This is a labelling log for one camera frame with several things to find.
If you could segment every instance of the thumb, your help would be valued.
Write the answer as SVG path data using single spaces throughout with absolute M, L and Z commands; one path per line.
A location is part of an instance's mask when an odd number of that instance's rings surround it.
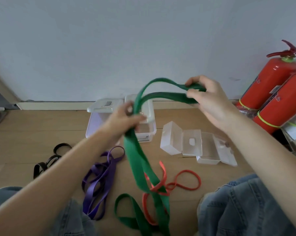
M 195 99 L 198 103 L 201 102 L 201 100 L 204 97 L 205 92 L 200 92 L 197 89 L 189 89 L 186 93 L 186 96 L 188 98 L 193 98 Z
M 132 115 L 128 118 L 128 125 L 130 127 L 134 127 L 136 126 L 137 124 L 139 124 L 141 121 L 144 121 L 146 120 L 146 116 L 145 115 L 142 115 L 142 114 L 137 114 L 137 115 Z

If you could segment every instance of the purple resistance band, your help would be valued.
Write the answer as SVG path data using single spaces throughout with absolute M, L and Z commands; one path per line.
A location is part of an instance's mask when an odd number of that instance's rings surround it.
M 123 155 L 121 157 L 114 158 L 111 154 L 111 151 L 116 147 L 113 147 L 110 151 L 106 151 L 102 153 L 101 156 L 107 157 L 107 162 L 95 163 L 82 180 L 82 184 L 81 184 L 82 190 L 86 194 L 82 204 L 83 212 L 86 215 L 88 215 L 91 219 L 94 219 L 94 220 L 100 220 L 104 216 L 106 198 L 114 182 L 116 165 L 125 156 L 125 149 L 121 147 L 124 151 Z M 95 179 L 91 180 L 90 182 L 87 182 L 89 176 L 92 173 L 95 174 L 96 176 Z M 86 183 L 90 184 L 87 191 L 85 191 Z M 98 184 L 100 184 L 99 188 L 97 190 L 94 190 Z M 92 209 L 93 203 L 101 195 L 102 195 L 101 200 L 95 206 L 95 208 Z M 104 203 L 103 210 L 101 214 L 97 218 L 95 218 L 95 215 L 99 210 L 101 202 Z

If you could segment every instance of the person's right hand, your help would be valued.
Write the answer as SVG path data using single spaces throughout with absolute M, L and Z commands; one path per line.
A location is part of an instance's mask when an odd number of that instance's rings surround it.
M 200 83 L 206 88 L 206 92 L 197 89 L 189 89 L 187 97 L 195 99 L 199 103 L 199 109 L 204 113 L 208 120 L 217 128 L 226 131 L 228 119 L 233 114 L 238 114 L 237 108 L 228 100 L 220 84 L 204 75 L 189 78 L 185 86 L 192 83 Z

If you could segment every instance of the forearm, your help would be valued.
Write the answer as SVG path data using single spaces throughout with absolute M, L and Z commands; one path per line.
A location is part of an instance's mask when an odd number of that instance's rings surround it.
M 226 133 L 296 227 L 296 156 L 244 115 L 228 118 Z
M 109 143 L 110 136 L 103 131 L 82 140 L 53 167 L 2 204 L 0 235 L 42 234 Z

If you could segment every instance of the red resistance band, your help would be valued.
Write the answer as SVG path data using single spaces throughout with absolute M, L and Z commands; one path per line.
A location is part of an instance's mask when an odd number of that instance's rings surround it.
M 169 196 L 171 191 L 174 190 L 175 187 L 181 187 L 185 190 L 197 190 L 200 186 L 201 186 L 201 178 L 199 177 L 198 174 L 196 174 L 194 171 L 192 170 L 182 170 L 180 171 L 174 178 L 174 182 L 170 182 L 170 183 L 167 183 L 166 184 L 166 178 L 167 178 L 167 175 L 166 175 L 166 168 L 164 167 L 164 164 L 162 163 L 162 161 L 159 161 L 159 164 L 162 168 L 162 171 L 163 171 L 163 177 L 162 177 L 162 180 L 160 181 L 159 184 L 157 184 L 156 186 L 153 186 L 151 184 L 151 188 L 150 190 L 153 191 L 153 192 L 156 192 L 160 195 L 166 195 L 166 196 Z M 195 188 L 189 188 L 189 187 L 186 187 L 186 186 L 183 186 L 179 183 L 177 183 L 177 177 L 179 175 L 181 175 L 182 173 L 184 172 L 188 172 L 188 173 L 191 173 L 192 175 L 194 175 L 197 180 L 198 180 L 198 186 L 195 187 Z M 164 186 L 166 188 L 166 193 L 163 193 L 163 192 L 159 192 L 158 190 Z M 145 215 L 147 221 L 151 224 L 151 225 L 158 225 L 158 223 L 156 221 L 154 221 L 152 219 L 152 217 L 150 216 L 149 212 L 148 212 L 148 209 L 147 209 L 147 198 L 148 198 L 149 194 L 148 193 L 143 193 L 143 198 L 142 198 L 142 202 L 143 202 L 143 214 Z

